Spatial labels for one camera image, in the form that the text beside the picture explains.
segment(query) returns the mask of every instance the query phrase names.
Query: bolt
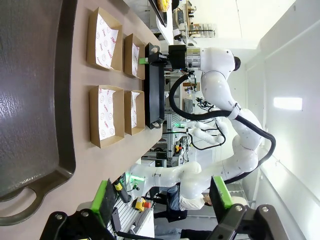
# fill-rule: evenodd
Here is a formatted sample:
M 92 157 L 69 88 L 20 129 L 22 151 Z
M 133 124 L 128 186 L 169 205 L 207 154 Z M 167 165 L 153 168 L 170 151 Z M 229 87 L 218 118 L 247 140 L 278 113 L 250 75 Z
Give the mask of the bolt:
M 238 212 L 242 211 L 242 206 L 240 206 L 240 205 L 235 206 L 235 210 L 237 210 Z
M 84 217 L 88 217 L 88 216 L 89 216 L 89 213 L 87 213 L 86 211 L 83 211 L 83 212 L 81 213 L 81 215 L 84 216 Z
M 58 214 L 58 215 L 55 216 L 55 217 L 56 217 L 56 219 L 58 219 L 58 220 L 61 220 L 61 219 L 63 218 L 61 214 Z

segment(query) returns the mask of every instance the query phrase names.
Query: blue jeans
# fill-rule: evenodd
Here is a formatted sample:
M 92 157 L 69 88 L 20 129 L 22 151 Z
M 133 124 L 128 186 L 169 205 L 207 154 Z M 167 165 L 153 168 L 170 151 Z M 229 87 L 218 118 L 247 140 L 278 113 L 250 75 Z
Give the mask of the blue jeans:
M 177 185 L 172 187 L 159 187 L 159 191 L 166 192 L 170 196 L 169 208 L 175 211 L 180 211 L 179 188 Z
M 180 228 L 163 227 L 161 225 L 154 226 L 154 237 L 163 240 L 178 240 L 181 238 Z

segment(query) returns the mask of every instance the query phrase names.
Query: green led light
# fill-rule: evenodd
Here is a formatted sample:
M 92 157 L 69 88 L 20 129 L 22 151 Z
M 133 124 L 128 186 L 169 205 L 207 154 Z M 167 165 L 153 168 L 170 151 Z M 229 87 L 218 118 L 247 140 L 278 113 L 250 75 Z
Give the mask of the green led light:
M 139 180 L 139 181 L 144 181 L 145 179 L 144 178 L 142 178 L 142 177 L 139 177 L 139 176 L 131 176 L 130 177 L 131 179 L 134 179 L 134 180 Z

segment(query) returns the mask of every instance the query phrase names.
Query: brown table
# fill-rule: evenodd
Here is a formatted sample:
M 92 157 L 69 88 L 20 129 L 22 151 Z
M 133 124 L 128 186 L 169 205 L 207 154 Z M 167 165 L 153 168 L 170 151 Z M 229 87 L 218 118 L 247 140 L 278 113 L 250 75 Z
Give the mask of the brown table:
M 89 89 L 97 85 L 113 85 L 125 90 L 142 90 L 143 87 L 141 80 L 123 72 L 99 70 L 86 63 L 88 18 L 97 7 L 102 7 L 122 23 L 125 36 L 134 33 L 145 43 L 160 45 L 147 26 L 122 0 L 78 0 L 71 62 L 75 174 L 67 183 L 50 192 L 31 218 L 17 225 L 0 227 L 2 239 L 39 239 L 52 212 L 63 211 L 72 215 L 79 204 L 93 200 L 101 180 L 110 178 L 114 181 L 161 138 L 162 128 L 150 130 L 146 127 L 137 135 L 126 134 L 124 140 L 105 149 L 90 142 Z M 14 213 L 26 208 L 33 200 L 28 193 L 20 196 L 20 199 L 14 200 Z

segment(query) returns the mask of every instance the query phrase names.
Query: brown paper box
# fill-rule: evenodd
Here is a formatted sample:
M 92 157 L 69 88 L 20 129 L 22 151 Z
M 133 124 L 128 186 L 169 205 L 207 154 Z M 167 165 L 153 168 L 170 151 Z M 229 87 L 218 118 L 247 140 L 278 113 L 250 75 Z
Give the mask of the brown paper box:
M 139 59 L 145 58 L 145 44 L 137 38 L 134 34 L 127 36 L 124 39 L 124 72 L 128 75 L 132 74 L 132 43 L 139 47 Z M 136 77 L 138 79 L 145 79 L 145 65 L 138 64 Z
M 108 12 L 98 7 L 89 17 L 88 24 L 88 36 L 87 36 L 87 46 L 86 46 L 86 60 L 89 64 L 92 64 L 101 69 L 109 69 L 97 64 L 96 60 L 96 31 L 97 31 L 97 19 L 98 14 L 101 15 L 103 20 L 108 24 L 111 29 L 118 30 L 118 35 L 115 42 L 114 52 L 111 61 L 111 67 L 116 71 L 122 71 L 123 65 L 123 31 L 120 22 L 115 19 Z
M 140 93 L 135 100 L 136 127 L 131 128 L 131 95 Z M 143 91 L 128 91 L 124 94 L 124 129 L 127 134 L 135 135 L 145 129 L 145 93 Z
M 113 125 L 115 135 L 100 140 L 99 137 L 99 88 L 115 91 L 113 93 Z M 99 85 L 92 88 L 89 92 L 90 110 L 90 140 L 99 148 L 106 148 L 125 138 L 125 113 L 124 113 L 124 90 L 120 87 L 110 85 Z

